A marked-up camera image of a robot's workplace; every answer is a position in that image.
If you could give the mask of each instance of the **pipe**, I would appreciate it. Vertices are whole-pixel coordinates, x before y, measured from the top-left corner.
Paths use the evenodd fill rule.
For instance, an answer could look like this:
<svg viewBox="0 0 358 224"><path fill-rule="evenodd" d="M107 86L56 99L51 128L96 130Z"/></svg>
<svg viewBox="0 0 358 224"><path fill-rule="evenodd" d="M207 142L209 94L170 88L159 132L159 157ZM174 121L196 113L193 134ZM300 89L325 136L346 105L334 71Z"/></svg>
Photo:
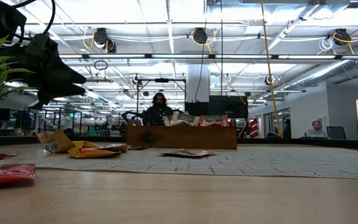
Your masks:
<svg viewBox="0 0 358 224"><path fill-rule="evenodd" d="M300 80L293 80L284 87L284 89L294 88L296 86L310 86L323 80L334 77L344 70L350 70L356 65L355 60L340 60L329 65L320 65L308 72L300 75Z"/></svg>

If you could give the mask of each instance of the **computer monitor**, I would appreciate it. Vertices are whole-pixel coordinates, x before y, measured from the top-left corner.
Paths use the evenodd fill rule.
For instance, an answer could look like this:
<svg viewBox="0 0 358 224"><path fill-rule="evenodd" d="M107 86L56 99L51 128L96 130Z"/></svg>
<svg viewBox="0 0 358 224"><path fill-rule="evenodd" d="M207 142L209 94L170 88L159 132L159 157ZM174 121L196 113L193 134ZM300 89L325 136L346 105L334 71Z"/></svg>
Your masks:
<svg viewBox="0 0 358 224"><path fill-rule="evenodd" d="M11 109L0 108L0 121L9 121L11 119Z"/></svg>
<svg viewBox="0 0 358 224"><path fill-rule="evenodd" d="M239 96L209 96L209 115L226 114L229 118L247 118L247 109Z"/></svg>

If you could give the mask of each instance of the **wall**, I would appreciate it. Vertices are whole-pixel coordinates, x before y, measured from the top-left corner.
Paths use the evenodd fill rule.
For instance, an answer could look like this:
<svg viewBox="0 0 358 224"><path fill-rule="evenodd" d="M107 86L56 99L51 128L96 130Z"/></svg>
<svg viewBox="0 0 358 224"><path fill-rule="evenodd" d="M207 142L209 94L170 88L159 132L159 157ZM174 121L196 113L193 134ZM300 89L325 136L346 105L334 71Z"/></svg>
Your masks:
<svg viewBox="0 0 358 224"><path fill-rule="evenodd" d="M328 85L327 93L330 125L343 127L347 139L357 140L358 79L343 85Z"/></svg>
<svg viewBox="0 0 358 224"><path fill-rule="evenodd" d="M306 93L290 93L284 101L277 102L277 110L285 108L289 108L291 111L292 138L303 137L304 133L311 129L312 122L318 118L322 118L324 128L329 126L326 82L319 83L317 87L306 88ZM272 102L269 102L267 106L250 109L251 116L271 112L273 112Z"/></svg>

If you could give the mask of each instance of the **ceiling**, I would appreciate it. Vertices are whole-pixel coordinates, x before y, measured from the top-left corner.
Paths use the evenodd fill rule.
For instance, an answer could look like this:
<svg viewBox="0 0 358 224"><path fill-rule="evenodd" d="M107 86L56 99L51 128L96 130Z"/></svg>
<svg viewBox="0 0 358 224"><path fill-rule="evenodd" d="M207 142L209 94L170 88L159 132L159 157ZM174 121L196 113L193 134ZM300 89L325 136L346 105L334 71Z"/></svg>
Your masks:
<svg viewBox="0 0 358 224"><path fill-rule="evenodd" d="M18 0L3 0L17 4ZM197 45L191 38L196 27L206 27L208 42L213 54L265 54L262 10L259 4L244 4L240 0L220 1L208 4L204 0L56 0L57 10L50 36L57 41L60 54L104 54L104 50L93 46L92 33L98 27L107 28L109 37L117 45L118 54L209 54L206 46ZM349 47L330 45L325 40L337 28L345 28L352 39L358 39L358 9L346 8L347 4L307 5L305 1L284 4L273 1L265 5L266 36L270 54L302 55L344 55L351 54ZM26 35L42 32L51 16L49 0L38 0L19 9L27 17ZM353 43L357 52L358 42ZM94 90L98 96L121 109L133 110L136 92L123 92L133 88L132 77L141 78L182 78L186 79L188 66L201 63L199 60L152 60L152 59L107 59L109 67L98 71L93 66L95 60L65 60L75 71L84 75L88 81L84 88ZM219 76L221 62L207 61L212 75ZM276 78L275 86L292 82L305 72L321 65L321 62L291 61L274 62L270 65ZM229 62L223 64L223 73L235 89L266 89L264 78L269 75L266 62ZM231 89L227 82L225 89ZM167 98L181 99L170 103L183 109L184 92L175 83L150 83L145 89L176 89L167 92ZM253 93L258 99L260 93ZM52 104L102 103L89 96L75 96L55 100ZM104 110L106 107L95 106ZM112 108L112 113L120 110Z"/></svg>

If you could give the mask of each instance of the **wooden box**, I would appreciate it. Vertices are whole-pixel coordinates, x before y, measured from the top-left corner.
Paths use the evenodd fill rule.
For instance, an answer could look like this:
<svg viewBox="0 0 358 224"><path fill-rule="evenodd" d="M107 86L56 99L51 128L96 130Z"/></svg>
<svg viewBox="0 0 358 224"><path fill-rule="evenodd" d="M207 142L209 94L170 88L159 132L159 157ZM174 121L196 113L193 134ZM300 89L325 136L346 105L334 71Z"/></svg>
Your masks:
<svg viewBox="0 0 358 224"><path fill-rule="evenodd" d="M127 125L127 144L175 149L237 149L236 127Z"/></svg>

